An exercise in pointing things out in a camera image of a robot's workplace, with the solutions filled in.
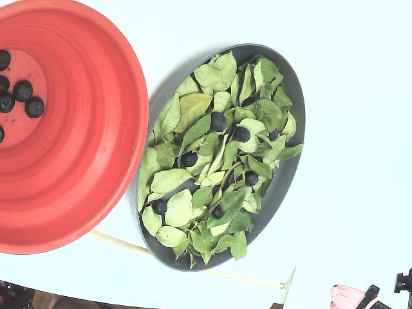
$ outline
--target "blueberry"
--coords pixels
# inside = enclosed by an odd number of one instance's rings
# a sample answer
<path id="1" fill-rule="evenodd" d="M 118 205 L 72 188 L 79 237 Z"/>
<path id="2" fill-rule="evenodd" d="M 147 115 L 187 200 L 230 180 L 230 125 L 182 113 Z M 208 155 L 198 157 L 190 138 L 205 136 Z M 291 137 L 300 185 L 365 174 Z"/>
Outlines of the blueberry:
<path id="1" fill-rule="evenodd" d="M 220 205 L 217 205 L 213 210 L 212 210 L 212 216 L 214 216 L 216 219 L 222 219 L 224 215 L 224 212 Z"/>
<path id="2" fill-rule="evenodd" d="M 196 164 L 197 161 L 198 161 L 198 154 L 192 151 L 190 153 L 185 153 L 182 156 L 182 159 L 180 160 L 180 162 L 186 167 L 193 166 L 194 164 Z"/>
<path id="3" fill-rule="evenodd" d="M 0 71 L 4 71 L 10 65 L 12 61 L 12 56 L 6 50 L 0 50 Z"/>
<path id="4" fill-rule="evenodd" d="M 44 103 L 39 97 L 31 97 L 26 101 L 24 110 L 30 118 L 39 118 L 44 113 Z"/>
<path id="5" fill-rule="evenodd" d="M 269 133 L 269 140 L 270 141 L 274 141 L 277 139 L 277 137 L 279 136 L 279 131 L 277 129 L 274 129 L 273 132 Z"/>
<path id="6" fill-rule="evenodd" d="M 0 93 L 0 112 L 7 114 L 14 108 L 14 98 L 11 93 Z"/>
<path id="7" fill-rule="evenodd" d="M 155 200 L 151 202 L 153 211 L 159 215 L 164 215 L 167 210 L 167 203 L 162 200 Z"/>
<path id="8" fill-rule="evenodd" d="M 237 127 L 233 133 L 233 139 L 245 143 L 250 140 L 250 132 L 245 127 Z"/>
<path id="9" fill-rule="evenodd" d="M 5 139 L 5 131 L 2 126 L 0 126 L 0 143 Z"/>
<path id="10" fill-rule="evenodd" d="M 28 80 L 16 82 L 13 88 L 14 98 L 19 102 L 26 102 L 33 95 L 32 83 Z"/>
<path id="11" fill-rule="evenodd" d="M 211 130 L 215 132 L 222 132 L 227 127 L 227 120 L 223 113 L 214 111 L 212 114 Z"/>
<path id="12" fill-rule="evenodd" d="M 253 186 L 257 184 L 259 181 L 259 175 L 254 171 L 247 171 L 245 173 L 245 184 L 249 186 Z"/>
<path id="13" fill-rule="evenodd" d="M 6 92 L 10 87 L 10 81 L 7 77 L 0 75 L 0 92 Z"/>

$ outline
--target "gray bowl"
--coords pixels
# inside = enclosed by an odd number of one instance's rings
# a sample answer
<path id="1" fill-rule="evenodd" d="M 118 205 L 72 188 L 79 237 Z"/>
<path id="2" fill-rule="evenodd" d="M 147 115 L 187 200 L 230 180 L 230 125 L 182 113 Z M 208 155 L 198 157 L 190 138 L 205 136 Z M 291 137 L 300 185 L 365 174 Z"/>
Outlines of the gray bowl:
<path id="1" fill-rule="evenodd" d="M 215 52 L 208 53 L 207 55 L 199 56 L 196 59 L 191 59 L 186 62 L 181 68 L 176 70 L 160 87 L 160 89 L 153 95 L 150 99 L 149 108 L 149 133 L 151 132 L 160 112 L 165 106 L 169 98 L 174 94 L 176 89 L 185 80 L 185 78 L 190 75 L 197 67 L 201 66 L 204 62 L 208 61 L 212 56 L 217 53 L 227 53 L 233 51 L 233 56 L 235 57 L 238 64 L 241 64 L 249 60 L 254 55 L 263 55 L 269 60 L 273 61 L 279 68 L 280 72 L 283 74 L 284 79 L 282 81 L 282 87 L 285 93 L 291 98 L 293 102 L 292 113 L 295 116 L 297 124 L 297 132 L 293 138 L 288 142 L 288 146 L 297 145 L 303 143 L 304 140 L 304 126 L 305 126 L 305 111 L 304 111 L 304 99 L 301 89 L 301 85 L 295 71 L 291 65 L 283 58 L 278 52 L 268 48 L 266 46 L 257 44 L 240 44 L 225 48 L 222 50 L 216 50 Z M 273 218 L 274 214 L 281 205 L 286 193 L 289 190 L 290 184 L 294 178 L 297 165 L 299 163 L 300 155 L 293 159 L 281 161 L 279 168 L 276 171 L 276 177 L 270 184 L 267 193 L 262 199 L 262 208 L 258 214 L 252 215 L 252 220 L 254 222 L 254 228 L 252 232 L 247 232 L 247 243 L 250 244 L 260 232 L 267 226 L 269 221 Z M 133 182 L 136 190 L 136 180 L 138 180 L 139 170 L 136 174 L 136 179 Z M 183 187 L 189 187 L 190 183 L 184 183 L 177 190 L 172 192 L 172 196 L 175 192 L 183 189 Z M 139 213 L 137 212 L 136 203 L 131 206 L 131 212 L 143 239 L 148 247 L 148 249 L 153 253 L 153 255 L 168 267 L 189 271 L 190 258 L 186 254 L 179 257 L 177 263 L 175 261 L 176 256 L 174 255 L 173 249 L 164 247 L 156 238 L 152 237 L 144 228 L 143 222 Z M 229 250 L 222 253 L 215 254 L 211 257 L 208 265 L 205 265 L 201 259 L 198 259 L 196 266 L 192 268 L 191 271 L 205 270 L 208 268 L 215 267 L 222 264 L 232 258 Z"/>

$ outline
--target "wooden dowel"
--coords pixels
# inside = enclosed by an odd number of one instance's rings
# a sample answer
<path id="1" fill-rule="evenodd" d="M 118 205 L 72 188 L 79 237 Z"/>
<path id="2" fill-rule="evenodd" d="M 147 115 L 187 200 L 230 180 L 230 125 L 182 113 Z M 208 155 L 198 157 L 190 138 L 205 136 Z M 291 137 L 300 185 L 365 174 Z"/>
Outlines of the wooden dowel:
<path id="1" fill-rule="evenodd" d="M 100 239 L 102 241 L 106 241 L 106 242 L 111 243 L 113 245 L 116 245 L 118 247 L 122 247 L 122 248 L 131 250 L 131 251 L 135 251 L 135 252 L 139 252 L 139 253 L 145 254 L 147 256 L 153 256 L 152 253 L 150 253 L 150 251 L 148 251 L 146 248 L 142 248 L 142 247 L 133 245 L 133 244 L 128 243 L 126 241 L 122 241 L 120 239 L 111 237 L 109 235 L 97 232 L 96 230 L 91 230 L 90 232 L 88 232 L 88 235 L 91 236 L 91 237 Z M 275 286 L 277 288 L 282 288 L 282 289 L 289 288 L 288 283 L 286 283 L 286 282 L 280 282 L 279 283 L 279 282 L 272 282 L 272 281 L 256 280 L 256 279 L 242 277 L 242 276 L 238 276 L 238 275 L 234 275 L 234 274 L 228 274 L 226 272 L 220 272 L 218 270 L 213 270 L 213 269 L 202 270 L 202 272 L 205 272 L 207 274 L 212 274 L 212 275 L 215 275 L 215 276 L 220 276 L 220 277 L 235 279 L 235 280 L 239 280 L 239 281 L 244 281 L 244 282 L 248 282 L 248 283 L 254 283 L 254 284 L 257 284 L 257 285 Z"/>

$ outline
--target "white table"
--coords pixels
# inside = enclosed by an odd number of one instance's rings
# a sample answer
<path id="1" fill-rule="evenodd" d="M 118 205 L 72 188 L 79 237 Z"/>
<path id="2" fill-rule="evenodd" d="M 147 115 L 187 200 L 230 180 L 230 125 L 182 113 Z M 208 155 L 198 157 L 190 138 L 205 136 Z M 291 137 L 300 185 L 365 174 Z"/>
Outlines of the white table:
<path id="1" fill-rule="evenodd" d="M 306 145 L 295 180 L 247 256 L 218 270 L 286 281 L 298 264 L 285 304 L 294 309 L 327 308 L 334 281 L 383 289 L 397 272 L 412 267 L 407 265 L 412 251 L 407 246 L 412 218 L 409 1 L 81 2 L 111 19 L 129 39 L 149 94 L 190 57 L 241 42 L 270 46 L 295 68 L 307 112 Z M 144 246 L 131 218 L 130 193 L 97 230 Z M 368 253 L 375 248 L 380 254 Z M 375 262 L 368 264 L 371 258 Z M 336 259 L 346 266 L 336 265 Z M 333 276 L 325 273 L 331 270 Z M 0 254 L 0 279 L 72 297 L 176 309 L 268 309 L 285 292 L 177 272 L 89 236 L 44 254 Z"/>

